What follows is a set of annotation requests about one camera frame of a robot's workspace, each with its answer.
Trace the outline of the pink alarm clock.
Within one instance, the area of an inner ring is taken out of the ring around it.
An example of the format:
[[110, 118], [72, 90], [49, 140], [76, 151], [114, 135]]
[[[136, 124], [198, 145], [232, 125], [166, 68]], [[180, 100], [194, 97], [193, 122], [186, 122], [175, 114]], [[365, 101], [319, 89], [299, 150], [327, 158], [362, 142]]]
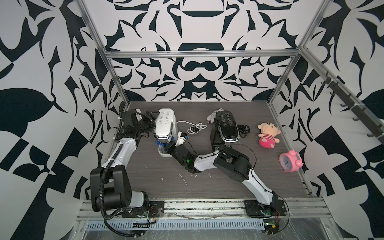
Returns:
[[295, 150], [281, 154], [279, 163], [285, 173], [297, 172], [304, 165], [300, 154]]

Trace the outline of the newspaper print glasses case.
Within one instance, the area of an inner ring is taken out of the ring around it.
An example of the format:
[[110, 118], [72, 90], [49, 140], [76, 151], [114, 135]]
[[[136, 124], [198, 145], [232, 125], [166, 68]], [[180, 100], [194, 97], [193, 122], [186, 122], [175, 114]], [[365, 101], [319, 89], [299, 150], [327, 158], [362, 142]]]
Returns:
[[217, 114], [218, 112], [220, 112], [220, 111], [223, 111], [223, 110], [224, 110], [224, 109], [219, 108], [219, 109], [213, 111], [213, 112], [207, 117], [207, 122], [208, 122], [209, 124], [213, 124], [213, 123], [214, 123], [214, 120], [215, 120], [215, 117], [216, 117], [216, 114]]

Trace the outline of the white coffee machine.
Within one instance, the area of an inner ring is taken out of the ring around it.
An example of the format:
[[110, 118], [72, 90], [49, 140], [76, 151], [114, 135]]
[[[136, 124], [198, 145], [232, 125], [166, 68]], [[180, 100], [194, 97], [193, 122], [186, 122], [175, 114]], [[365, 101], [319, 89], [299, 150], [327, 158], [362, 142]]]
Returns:
[[[177, 120], [175, 112], [172, 109], [160, 109], [154, 128], [154, 137], [156, 142], [170, 144], [177, 141]], [[169, 154], [160, 154], [161, 157], [171, 158]]]

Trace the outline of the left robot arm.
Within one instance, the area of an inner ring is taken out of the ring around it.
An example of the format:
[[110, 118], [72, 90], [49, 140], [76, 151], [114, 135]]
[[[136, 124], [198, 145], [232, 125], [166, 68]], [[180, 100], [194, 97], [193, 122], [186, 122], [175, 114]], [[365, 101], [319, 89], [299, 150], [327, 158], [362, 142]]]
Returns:
[[141, 137], [148, 137], [154, 129], [159, 112], [139, 109], [126, 110], [126, 103], [119, 105], [119, 125], [113, 139], [115, 148], [107, 161], [90, 173], [91, 204], [94, 212], [101, 213], [104, 225], [114, 234], [125, 238], [142, 237], [144, 231], [121, 232], [108, 221], [133, 211], [142, 215], [150, 209], [146, 192], [133, 191], [127, 174], [128, 163], [136, 151]]

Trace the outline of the pink plush pig toy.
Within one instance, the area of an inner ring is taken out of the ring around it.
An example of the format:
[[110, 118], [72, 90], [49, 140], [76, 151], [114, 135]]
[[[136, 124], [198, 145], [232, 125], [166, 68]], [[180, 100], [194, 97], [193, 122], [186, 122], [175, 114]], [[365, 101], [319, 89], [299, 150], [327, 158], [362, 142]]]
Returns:
[[273, 149], [280, 140], [277, 138], [281, 134], [280, 129], [273, 123], [262, 123], [258, 125], [261, 131], [259, 134], [259, 145], [266, 149]]

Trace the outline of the blue cleaning cloth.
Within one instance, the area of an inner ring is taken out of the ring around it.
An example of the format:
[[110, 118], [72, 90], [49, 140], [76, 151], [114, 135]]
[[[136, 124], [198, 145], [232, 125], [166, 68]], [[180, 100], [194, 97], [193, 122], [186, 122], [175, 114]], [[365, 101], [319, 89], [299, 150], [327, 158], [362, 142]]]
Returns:
[[159, 152], [160, 154], [166, 154], [166, 153], [167, 153], [166, 150], [165, 150], [165, 148], [166, 148], [166, 146], [167, 146], [168, 144], [160, 143], [159, 141], [157, 141], [156, 144], [158, 145], [158, 152]]

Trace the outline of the black coffee machine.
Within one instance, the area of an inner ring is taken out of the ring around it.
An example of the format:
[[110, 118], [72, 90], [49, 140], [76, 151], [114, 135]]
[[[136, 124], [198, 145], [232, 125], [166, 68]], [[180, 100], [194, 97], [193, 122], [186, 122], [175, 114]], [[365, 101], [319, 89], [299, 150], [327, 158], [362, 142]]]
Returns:
[[214, 118], [210, 140], [213, 151], [230, 146], [240, 139], [238, 125], [230, 111], [218, 111]]

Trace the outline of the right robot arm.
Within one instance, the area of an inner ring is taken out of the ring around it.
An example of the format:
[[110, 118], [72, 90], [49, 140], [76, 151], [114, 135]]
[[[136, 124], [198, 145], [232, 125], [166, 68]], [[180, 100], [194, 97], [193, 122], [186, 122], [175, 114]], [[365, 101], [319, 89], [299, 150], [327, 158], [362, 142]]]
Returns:
[[172, 142], [165, 147], [165, 151], [192, 174], [211, 169], [220, 170], [230, 179], [243, 183], [260, 205], [271, 210], [277, 209], [278, 195], [257, 176], [248, 156], [232, 147], [222, 146], [211, 154], [194, 155], [184, 145], [177, 146]]

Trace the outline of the wall hook rail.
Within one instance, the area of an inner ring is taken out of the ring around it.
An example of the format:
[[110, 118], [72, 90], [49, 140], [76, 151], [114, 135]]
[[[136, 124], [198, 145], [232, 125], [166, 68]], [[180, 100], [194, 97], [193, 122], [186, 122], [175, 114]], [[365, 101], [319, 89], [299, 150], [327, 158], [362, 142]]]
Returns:
[[326, 74], [326, 79], [322, 85], [327, 85], [331, 88], [332, 96], [338, 96], [341, 101], [342, 108], [347, 108], [356, 116], [353, 118], [355, 122], [362, 124], [371, 132], [367, 134], [368, 138], [376, 138], [381, 144], [384, 144], [384, 123], [365, 105], [358, 97], [349, 90], [345, 84], [339, 79], [333, 79]]

